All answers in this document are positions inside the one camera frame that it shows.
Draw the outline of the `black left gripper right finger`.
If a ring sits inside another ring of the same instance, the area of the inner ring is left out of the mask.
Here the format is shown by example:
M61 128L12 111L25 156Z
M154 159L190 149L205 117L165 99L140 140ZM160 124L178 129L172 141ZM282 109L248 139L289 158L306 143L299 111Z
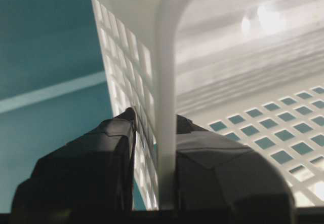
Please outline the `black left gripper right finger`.
M281 173L260 153L176 117L176 207L198 223L295 223Z

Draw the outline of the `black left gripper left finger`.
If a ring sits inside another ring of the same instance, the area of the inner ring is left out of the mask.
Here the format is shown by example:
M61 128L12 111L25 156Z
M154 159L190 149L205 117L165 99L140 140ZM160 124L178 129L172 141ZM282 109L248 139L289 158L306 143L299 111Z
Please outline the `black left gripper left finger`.
M113 223L133 209L136 113L127 108L41 157L18 185L10 223Z

